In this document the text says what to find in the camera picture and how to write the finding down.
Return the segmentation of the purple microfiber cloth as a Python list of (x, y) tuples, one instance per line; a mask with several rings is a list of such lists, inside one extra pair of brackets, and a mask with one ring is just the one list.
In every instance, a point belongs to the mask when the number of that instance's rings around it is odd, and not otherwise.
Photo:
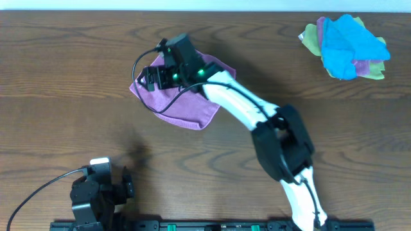
[(143, 72), (138, 73), (136, 66), (134, 64), (132, 67), (133, 82), (129, 89), (159, 119), (181, 128), (202, 130), (220, 109), (220, 105), (209, 101), (200, 93), (190, 90), (184, 92), (178, 87), (165, 90), (156, 87), (153, 92), (148, 92), (137, 82)]

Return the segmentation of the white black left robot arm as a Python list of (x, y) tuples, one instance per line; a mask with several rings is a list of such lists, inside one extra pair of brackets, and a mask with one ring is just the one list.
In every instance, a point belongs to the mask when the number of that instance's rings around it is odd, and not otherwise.
[(70, 198), (77, 230), (111, 230), (115, 206), (134, 197), (130, 171), (124, 167), (121, 181), (113, 184), (110, 163), (86, 166), (72, 184)]

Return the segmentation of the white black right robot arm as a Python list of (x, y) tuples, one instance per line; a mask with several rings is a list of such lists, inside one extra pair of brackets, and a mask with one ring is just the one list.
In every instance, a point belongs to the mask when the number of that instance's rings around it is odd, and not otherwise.
[(279, 107), (240, 85), (228, 71), (214, 62), (194, 61), (146, 67), (134, 86), (148, 91), (181, 86), (183, 92), (200, 92), (220, 105), (250, 132), (256, 156), (265, 172), (281, 183), (292, 208), (292, 221), (300, 230), (320, 230), (327, 214), (313, 183), (315, 152), (298, 111)]

